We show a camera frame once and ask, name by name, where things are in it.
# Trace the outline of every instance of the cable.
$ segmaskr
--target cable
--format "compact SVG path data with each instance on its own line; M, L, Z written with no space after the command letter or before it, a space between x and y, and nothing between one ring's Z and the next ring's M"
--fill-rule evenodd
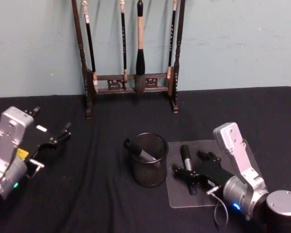
M214 198L216 198L216 199L218 200L218 202L217 202L217 204L216 204L216 206L215 206L215 208L214 208L214 212L213 212L213 216L214 216L214 221L215 221L215 223L216 223L218 226L226 226L227 223L228 223L228 211L227 211L227 207L226 207L226 205L224 204L224 202L223 202L220 198L218 198L218 197L213 193L213 192L217 191L218 189L219 189L219 187L216 186L216 187L212 188L211 190L209 190L209 191L207 192L207 194L210 195L210 196L212 196L212 197L214 197ZM224 225L219 224L219 221L218 221L218 219L217 219L217 209L218 209L218 205L219 205L219 203L221 203L221 204L223 205L224 210L225 210L225 213L226 213L226 221L225 221Z

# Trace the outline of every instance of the pen holder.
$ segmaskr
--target pen holder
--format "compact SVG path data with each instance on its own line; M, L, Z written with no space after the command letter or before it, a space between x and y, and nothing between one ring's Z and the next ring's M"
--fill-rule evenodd
M167 175L168 143L154 133L140 134L134 139L134 142L156 159L148 162L135 154L130 154L132 173L136 182L144 187L155 187L161 184Z

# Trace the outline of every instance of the brush tip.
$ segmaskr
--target brush tip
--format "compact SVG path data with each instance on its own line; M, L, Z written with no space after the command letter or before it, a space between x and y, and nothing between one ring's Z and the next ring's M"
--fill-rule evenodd
M136 75L135 76L135 91L137 95L142 95L146 88L146 76L143 75Z

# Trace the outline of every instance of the light blue wall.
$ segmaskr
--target light blue wall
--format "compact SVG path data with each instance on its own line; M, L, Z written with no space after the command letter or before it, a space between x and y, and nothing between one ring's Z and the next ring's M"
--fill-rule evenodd
M144 0L147 73L166 71L172 1ZM123 70L119 2L88 0L98 75ZM136 2L126 0L130 73ZM179 90L291 86L291 0L187 0L179 75ZM80 93L71 0L0 1L0 97Z

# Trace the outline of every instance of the black marker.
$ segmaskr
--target black marker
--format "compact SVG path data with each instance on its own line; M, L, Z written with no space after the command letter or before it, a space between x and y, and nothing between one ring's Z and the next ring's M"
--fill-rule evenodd
M156 158L154 158L152 155L150 155L147 152L145 152L136 143L134 143L133 141L131 141L129 139L125 140L124 147L126 149L128 149L131 153L133 153L136 156L139 156L140 158L145 160L146 162L152 162L152 161L156 161L157 160ZM159 168L161 166L161 164L159 162L158 163L154 163L154 166Z

